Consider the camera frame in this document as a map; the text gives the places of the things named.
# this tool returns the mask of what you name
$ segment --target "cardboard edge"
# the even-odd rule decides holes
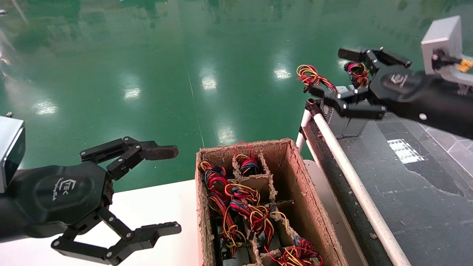
[[[341,245],[336,235],[334,234],[335,229],[333,228],[333,225],[328,217],[328,213],[325,210],[324,205],[320,201],[320,198],[315,190],[314,183],[312,182],[312,179],[310,178],[308,174],[306,165],[304,164],[304,161],[302,160],[302,156],[298,152],[298,149],[294,141],[292,140],[289,144],[289,149],[292,149],[292,152],[288,152],[287,154],[289,156],[293,156],[294,158],[288,158],[288,161],[290,162],[291,160],[294,160],[298,164],[299,172],[297,173],[298,178],[296,182],[299,183],[299,187],[301,188],[301,193],[306,193],[306,196],[304,198],[309,201],[308,206],[315,207],[311,209],[315,210],[316,213],[309,216],[318,217],[316,222],[321,223],[322,227],[325,228],[325,232],[324,232],[325,236],[320,236],[320,237],[321,239],[326,239],[330,241],[328,243],[328,246],[330,246],[335,251],[335,255],[336,255],[336,258],[333,260],[333,262],[340,266],[348,265],[345,255],[343,254]]]
[[[200,152],[196,154],[195,164],[195,183],[197,195],[197,242],[199,251],[199,265],[215,265],[215,255],[209,250],[213,250],[213,241],[211,241],[212,230],[210,224],[210,210],[208,198],[205,197],[207,192],[200,181],[200,172],[198,169],[199,162],[202,161]]]

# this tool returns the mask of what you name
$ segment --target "robotic arm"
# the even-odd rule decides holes
[[[118,265],[134,251],[153,248],[159,237],[181,232],[176,222],[132,231],[108,210],[114,194],[113,180],[122,178],[142,160],[176,157],[176,146],[124,137],[82,151],[79,165],[17,170],[25,153],[24,123],[0,116],[0,124],[0,243],[63,233],[51,243],[59,253]],[[112,159],[106,170],[97,165]],[[100,222],[120,236],[114,246],[103,248],[74,241]]]
[[[363,62],[372,75],[367,88],[345,94],[309,86],[311,94],[347,117],[381,119],[386,111],[459,136],[473,139],[472,66],[463,56],[460,17],[436,20],[422,40],[425,71],[409,69],[411,61],[381,47],[340,48],[338,56]],[[357,105],[367,99],[369,106]]]

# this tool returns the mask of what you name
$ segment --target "green epoxy floor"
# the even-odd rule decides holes
[[[337,49],[378,47],[422,67],[432,20],[471,0],[4,0],[0,114],[27,126],[23,168],[79,163],[78,152],[131,136],[175,144],[117,191],[194,178],[201,147],[295,138],[307,95],[303,63],[346,85]]]

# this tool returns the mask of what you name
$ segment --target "logo on robot hand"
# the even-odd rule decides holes
[[[63,179],[64,179],[63,177],[59,178],[58,181],[56,182],[56,184],[54,185],[53,201],[55,201],[57,199],[58,191],[59,192],[62,191],[63,195],[68,195],[69,191],[74,189],[75,186],[76,186],[76,182],[77,182],[76,180],[67,179],[67,180],[61,181]]]

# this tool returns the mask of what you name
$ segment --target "red wire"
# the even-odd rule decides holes
[[[240,144],[246,145],[246,147],[250,150],[250,155],[251,155],[250,157],[251,157],[251,158],[254,158],[253,150],[251,149],[250,145],[248,145],[248,143],[246,143],[246,142],[238,142],[238,143],[235,145],[235,156],[238,155],[238,146],[239,146]]]

